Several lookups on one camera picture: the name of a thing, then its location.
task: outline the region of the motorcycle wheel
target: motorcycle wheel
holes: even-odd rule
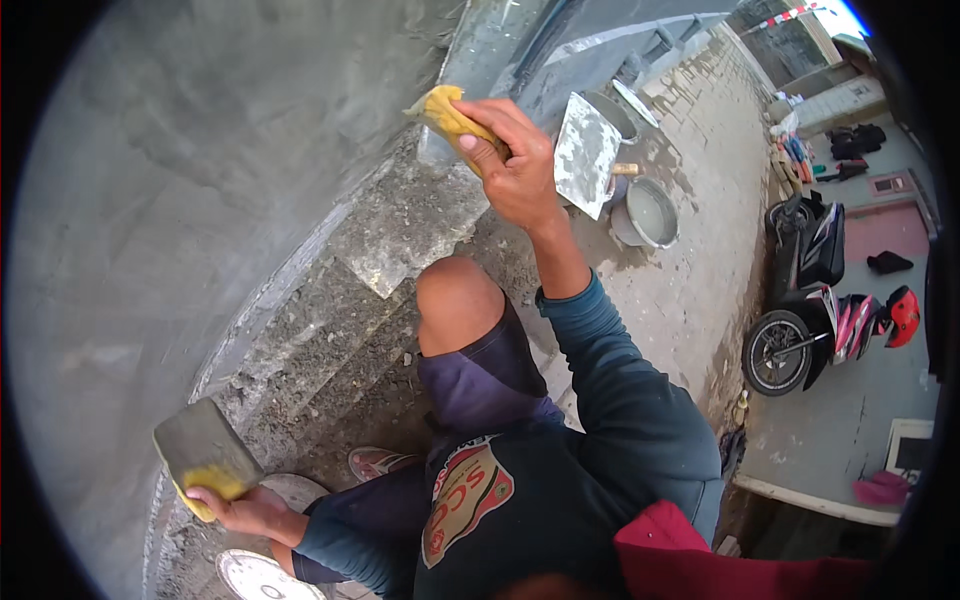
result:
[[[804,346],[774,359],[773,352],[809,336],[804,320],[789,310],[774,310],[750,328],[740,368],[750,387],[764,396],[783,396],[799,386],[813,364],[813,348]]]
[[[768,234],[773,235],[777,232],[777,218],[780,216],[780,213],[783,211],[783,207],[785,205],[786,200],[774,204],[767,210],[767,215],[764,218],[763,223],[767,227]],[[806,206],[806,204],[801,203],[800,206],[797,207],[797,212],[799,212],[804,219],[804,226],[813,219],[813,213],[810,212],[810,209]]]

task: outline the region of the helmet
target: helmet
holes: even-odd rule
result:
[[[893,322],[887,347],[906,346],[920,327],[920,302],[917,300],[917,295],[910,288],[902,285],[887,299],[886,308]]]

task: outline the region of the purple shorts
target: purple shorts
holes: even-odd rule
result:
[[[527,334],[506,294],[503,301],[503,317],[479,340],[455,352],[420,358],[420,381],[440,427],[430,459],[444,448],[447,436],[491,433],[517,420],[564,420],[547,395]],[[432,489],[424,465],[416,464],[319,498],[304,513],[323,505],[324,518],[348,525],[358,547],[365,540],[389,540],[408,546],[415,559],[430,516]],[[310,584],[346,579],[296,551],[293,563],[297,578]]]

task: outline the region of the hand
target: hand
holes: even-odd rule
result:
[[[484,192],[500,216],[531,235],[565,222],[566,213],[557,204],[550,138],[506,98],[452,104],[510,147],[513,156],[503,162],[487,140],[470,134],[459,140],[480,169]]]
[[[300,544],[309,520],[292,511],[278,493],[263,486],[256,486],[232,502],[200,486],[189,488],[185,493],[209,507],[230,531],[266,536],[291,548]]]

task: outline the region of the printed logo on shirt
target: printed logo on shirt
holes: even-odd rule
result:
[[[514,495],[514,478],[490,447],[495,437],[482,436],[459,445],[437,474],[433,513],[423,528],[421,555],[427,568],[433,568],[447,548],[476,529],[484,515]]]

